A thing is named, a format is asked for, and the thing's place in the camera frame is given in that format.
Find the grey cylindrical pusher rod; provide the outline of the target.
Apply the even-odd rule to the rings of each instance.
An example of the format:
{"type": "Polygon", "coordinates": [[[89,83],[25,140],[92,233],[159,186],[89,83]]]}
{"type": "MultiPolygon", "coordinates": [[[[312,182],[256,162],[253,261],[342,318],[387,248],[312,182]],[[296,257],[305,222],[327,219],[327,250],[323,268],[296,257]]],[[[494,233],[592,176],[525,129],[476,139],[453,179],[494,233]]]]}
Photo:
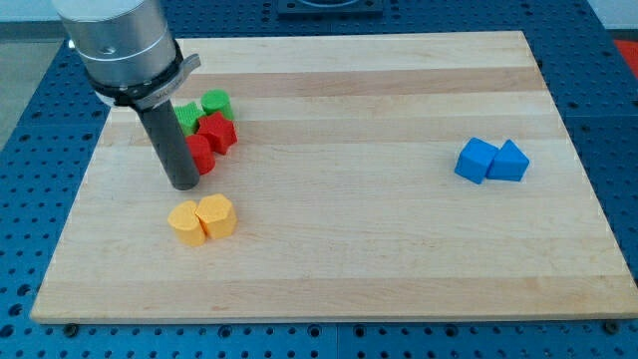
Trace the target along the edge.
{"type": "Polygon", "coordinates": [[[189,190],[197,186],[200,174],[172,103],[166,101],[137,113],[172,187],[189,190]]]}

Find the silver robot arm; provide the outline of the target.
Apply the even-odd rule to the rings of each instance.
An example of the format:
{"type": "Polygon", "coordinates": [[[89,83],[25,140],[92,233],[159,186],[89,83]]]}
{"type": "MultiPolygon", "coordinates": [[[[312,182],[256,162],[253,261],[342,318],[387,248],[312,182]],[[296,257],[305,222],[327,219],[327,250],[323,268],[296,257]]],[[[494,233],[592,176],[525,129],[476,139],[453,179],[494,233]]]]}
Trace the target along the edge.
{"type": "Polygon", "coordinates": [[[199,172],[170,98],[200,59],[182,54],[161,2],[55,0],[53,6],[96,95],[138,114],[174,188],[195,187],[199,172]]]}

